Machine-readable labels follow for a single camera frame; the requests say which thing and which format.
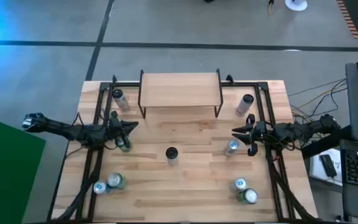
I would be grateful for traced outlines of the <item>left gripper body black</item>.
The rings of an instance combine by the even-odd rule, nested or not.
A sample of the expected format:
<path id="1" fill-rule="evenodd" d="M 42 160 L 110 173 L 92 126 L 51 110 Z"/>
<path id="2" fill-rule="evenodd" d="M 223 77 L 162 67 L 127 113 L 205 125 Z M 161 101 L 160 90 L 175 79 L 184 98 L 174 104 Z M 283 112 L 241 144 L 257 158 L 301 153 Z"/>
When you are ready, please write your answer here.
<path id="1" fill-rule="evenodd" d="M 114 139 L 116 142 L 118 140 L 124 141 L 125 132 L 123 131 L 123 126 L 122 121 L 118 118 L 117 111 L 112 111 L 108 119 L 108 138 L 110 140 Z"/>

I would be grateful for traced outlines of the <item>white round stand base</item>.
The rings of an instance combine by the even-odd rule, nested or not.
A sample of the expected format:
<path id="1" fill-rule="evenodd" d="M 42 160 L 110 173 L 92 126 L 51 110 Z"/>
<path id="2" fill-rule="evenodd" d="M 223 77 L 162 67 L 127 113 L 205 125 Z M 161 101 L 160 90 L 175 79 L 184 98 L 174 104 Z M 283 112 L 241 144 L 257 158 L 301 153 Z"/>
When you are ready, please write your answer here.
<path id="1" fill-rule="evenodd" d="M 307 0 L 285 0 L 285 5 L 292 11 L 304 11 L 308 7 Z"/>

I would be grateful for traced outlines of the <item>white Celsius Peach Vibe can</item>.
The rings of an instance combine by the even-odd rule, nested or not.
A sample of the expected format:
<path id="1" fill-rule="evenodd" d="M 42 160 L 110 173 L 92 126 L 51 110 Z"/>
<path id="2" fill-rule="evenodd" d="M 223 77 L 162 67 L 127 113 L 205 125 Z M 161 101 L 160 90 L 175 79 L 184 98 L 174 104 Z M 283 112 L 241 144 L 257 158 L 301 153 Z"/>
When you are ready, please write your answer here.
<path id="1" fill-rule="evenodd" d="M 175 147 L 169 147 L 165 152 L 169 166 L 178 165 L 178 150 Z"/>
<path id="2" fill-rule="evenodd" d="M 250 94 L 245 94 L 236 109 L 236 115 L 243 117 L 249 110 L 250 106 L 254 102 L 254 97 Z"/>

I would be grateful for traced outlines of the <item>green floor mat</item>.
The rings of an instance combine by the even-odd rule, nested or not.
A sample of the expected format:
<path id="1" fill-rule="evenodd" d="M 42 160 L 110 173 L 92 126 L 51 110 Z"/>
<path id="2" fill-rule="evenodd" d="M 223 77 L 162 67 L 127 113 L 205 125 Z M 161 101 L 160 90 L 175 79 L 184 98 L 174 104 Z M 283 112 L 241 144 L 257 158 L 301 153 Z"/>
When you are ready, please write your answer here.
<path id="1" fill-rule="evenodd" d="M 0 122 L 0 224 L 21 224 L 45 140 Z"/>

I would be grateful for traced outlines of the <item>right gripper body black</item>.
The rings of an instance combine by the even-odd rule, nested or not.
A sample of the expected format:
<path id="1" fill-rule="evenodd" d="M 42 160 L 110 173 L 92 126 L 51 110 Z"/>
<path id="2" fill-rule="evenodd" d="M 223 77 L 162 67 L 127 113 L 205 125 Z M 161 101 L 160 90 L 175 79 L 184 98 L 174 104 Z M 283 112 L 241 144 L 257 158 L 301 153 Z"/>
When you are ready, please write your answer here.
<path id="1" fill-rule="evenodd" d="M 263 142 L 264 134 L 267 134 L 267 128 L 264 122 L 255 122 L 255 115 L 249 114 L 246 118 L 246 130 L 248 132 L 247 153 L 249 156 L 255 156 L 258 153 L 256 141 Z"/>

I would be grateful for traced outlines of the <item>black diagonal frame brace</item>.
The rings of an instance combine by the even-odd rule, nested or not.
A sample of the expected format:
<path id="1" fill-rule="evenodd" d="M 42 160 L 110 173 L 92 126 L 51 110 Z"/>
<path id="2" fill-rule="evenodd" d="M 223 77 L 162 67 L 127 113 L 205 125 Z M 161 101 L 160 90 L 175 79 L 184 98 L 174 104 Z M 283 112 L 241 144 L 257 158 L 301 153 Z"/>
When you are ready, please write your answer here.
<path id="1" fill-rule="evenodd" d="M 339 145 L 340 140 L 352 139 L 351 137 L 351 125 L 346 126 L 340 130 L 335 130 L 327 137 L 320 139 L 319 141 L 312 142 L 311 144 L 302 147 L 301 152 L 304 159 L 313 157 L 328 149 L 334 148 Z"/>

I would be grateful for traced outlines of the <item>blue silver Red Bull can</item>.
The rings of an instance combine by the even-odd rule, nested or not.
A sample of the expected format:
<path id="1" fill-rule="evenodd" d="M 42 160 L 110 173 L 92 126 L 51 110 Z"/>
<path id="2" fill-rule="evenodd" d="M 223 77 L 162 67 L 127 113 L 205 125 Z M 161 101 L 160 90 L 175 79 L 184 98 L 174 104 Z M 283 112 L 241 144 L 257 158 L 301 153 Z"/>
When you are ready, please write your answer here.
<path id="1" fill-rule="evenodd" d="M 96 194 L 106 194 L 108 192 L 107 185 L 103 181 L 97 181 L 93 185 L 93 192 Z"/>
<path id="2" fill-rule="evenodd" d="M 236 139 L 232 139 L 228 142 L 226 147 L 224 148 L 224 155 L 225 156 L 232 156 L 235 154 L 239 149 L 239 141 Z"/>
<path id="3" fill-rule="evenodd" d="M 230 184 L 229 188 L 232 192 L 238 192 L 246 190 L 248 186 L 247 180 L 244 177 L 238 177 L 234 179 Z"/>

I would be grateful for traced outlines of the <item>wooden shelf with black legs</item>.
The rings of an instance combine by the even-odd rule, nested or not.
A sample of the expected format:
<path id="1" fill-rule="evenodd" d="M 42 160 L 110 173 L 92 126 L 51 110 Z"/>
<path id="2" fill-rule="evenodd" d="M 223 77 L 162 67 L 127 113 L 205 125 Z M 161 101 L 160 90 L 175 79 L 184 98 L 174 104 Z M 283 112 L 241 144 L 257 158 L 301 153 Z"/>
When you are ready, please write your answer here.
<path id="1" fill-rule="evenodd" d="M 146 73 L 140 71 L 137 105 L 143 118 L 147 108 L 223 106 L 220 69 L 203 73 Z"/>

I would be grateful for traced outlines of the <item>white paper sheet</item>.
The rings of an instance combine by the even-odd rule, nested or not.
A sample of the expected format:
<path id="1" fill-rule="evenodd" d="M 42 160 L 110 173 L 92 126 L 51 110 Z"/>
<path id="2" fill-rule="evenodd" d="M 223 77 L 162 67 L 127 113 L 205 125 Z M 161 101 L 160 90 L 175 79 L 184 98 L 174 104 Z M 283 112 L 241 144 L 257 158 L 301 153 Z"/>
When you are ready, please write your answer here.
<path id="1" fill-rule="evenodd" d="M 332 162 L 336 175 L 334 177 L 328 177 L 321 162 L 320 156 L 328 155 Z M 309 176 L 318 180 L 329 182 L 342 187 L 342 170 L 341 170 L 341 152 L 340 150 L 331 148 L 316 156 L 310 158 L 310 171 Z"/>

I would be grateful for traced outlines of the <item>black phone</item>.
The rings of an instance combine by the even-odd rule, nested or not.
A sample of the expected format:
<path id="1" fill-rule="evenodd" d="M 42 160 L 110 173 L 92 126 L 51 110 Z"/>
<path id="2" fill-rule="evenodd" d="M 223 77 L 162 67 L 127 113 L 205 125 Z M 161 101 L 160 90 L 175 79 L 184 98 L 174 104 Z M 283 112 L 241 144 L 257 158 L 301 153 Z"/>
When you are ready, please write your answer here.
<path id="1" fill-rule="evenodd" d="M 323 154 L 323 155 L 320 155 L 319 158 L 323 165 L 326 175 L 331 178 L 334 178 L 335 176 L 337 176 L 337 172 L 336 172 L 333 160 L 331 159 L 330 155 Z"/>

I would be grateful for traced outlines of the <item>black aluminium rig frame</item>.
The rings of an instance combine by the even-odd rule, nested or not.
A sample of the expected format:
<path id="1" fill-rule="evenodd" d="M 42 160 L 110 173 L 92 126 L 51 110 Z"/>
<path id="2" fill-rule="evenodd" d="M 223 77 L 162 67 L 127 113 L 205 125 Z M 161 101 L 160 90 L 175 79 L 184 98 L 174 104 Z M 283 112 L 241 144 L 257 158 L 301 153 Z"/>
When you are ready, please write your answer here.
<path id="1" fill-rule="evenodd" d="M 72 203 L 84 179 L 95 172 L 99 180 L 117 172 L 126 188 L 110 194 L 85 193 L 72 221 L 85 223 L 244 223 L 277 222 L 299 214 L 271 178 L 265 147 L 250 157 L 245 150 L 227 157 L 224 147 L 232 129 L 244 119 L 235 110 L 245 94 L 254 96 L 250 112 L 272 123 L 290 122 L 291 109 L 281 81 L 222 81 L 223 106 L 218 117 L 207 107 L 149 108 L 143 118 L 137 105 L 139 83 L 117 82 L 130 104 L 120 113 L 126 121 L 138 121 L 131 132 L 132 151 L 121 152 L 113 143 L 102 151 L 86 152 L 68 145 L 56 197 L 48 219 L 56 220 Z M 169 166 L 169 147 L 178 150 L 178 165 Z M 229 184 L 238 177 L 258 195 L 255 204 L 237 201 Z"/>

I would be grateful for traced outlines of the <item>white Celsius Beach Vibe can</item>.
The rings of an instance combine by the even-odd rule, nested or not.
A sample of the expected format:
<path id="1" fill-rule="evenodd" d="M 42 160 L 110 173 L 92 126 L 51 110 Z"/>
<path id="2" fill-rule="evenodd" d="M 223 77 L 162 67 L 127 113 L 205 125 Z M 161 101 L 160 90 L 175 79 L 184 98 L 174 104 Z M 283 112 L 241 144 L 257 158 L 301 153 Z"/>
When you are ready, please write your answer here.
<path id="1" fill-rule="evenodd" d="M 122 90 L 114 90 L 112 93 L 112 97 L 114 98 L 114 101 L 116 102 L 117 106 L 122 110 L 122 111 L 129 111 L 130 110 L 130 106 L 129 103 L 125 97 L 125 94 Z"/>

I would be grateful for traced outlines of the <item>green Sprite can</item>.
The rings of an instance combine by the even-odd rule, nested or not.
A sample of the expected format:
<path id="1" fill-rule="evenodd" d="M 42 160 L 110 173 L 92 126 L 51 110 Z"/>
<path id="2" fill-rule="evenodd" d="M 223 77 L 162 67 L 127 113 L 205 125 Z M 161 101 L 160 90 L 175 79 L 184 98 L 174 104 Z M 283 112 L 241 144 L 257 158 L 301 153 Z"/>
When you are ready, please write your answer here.
<path id="1" fill-rule="evenodd" d="M 237 201 L 243 204 L 255 204 L 258 201 L 257 192 L 254 189 L 246 189 L 237 194 Z"/>
<path id="2" fill-rule="evenodd" d="M 122 152 L 130 152 L 132 150 L 132 143 L 131 146 L 121 146 L 121 137 L 117 137 L 115 139 L 116 146 L 122 151 Z"/>
<path id="3" fill-rule="evenodd" d="M 108 177 L 108 185 L 115 189 L 124 190 L 127 185 L 127 181 L 120 173 L 112 173 Z"/>

